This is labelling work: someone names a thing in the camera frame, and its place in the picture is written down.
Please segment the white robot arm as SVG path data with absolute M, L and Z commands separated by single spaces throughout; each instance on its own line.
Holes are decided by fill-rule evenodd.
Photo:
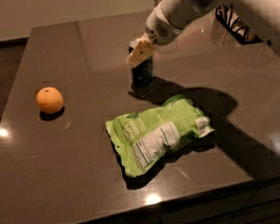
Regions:
M 280 56 L 280 0 L 161 0 L 147 18 L 145 33 L 137 39 L 127 63 L 135 68 L 218 5 L 236 12 Z

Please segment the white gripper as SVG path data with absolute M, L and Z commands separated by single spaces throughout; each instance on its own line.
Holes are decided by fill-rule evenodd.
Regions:
M 133 41 L 133 49 L 129 52 L 127 63 L 135 68 L 140 63 L 153 55 L 153 45 L 168 45 L 182 34 L 182 27 L 179 25 L 177 7 L 165 7 L 158 5 L 150 13 L 146 21 L 147 38 L 138 38 Z

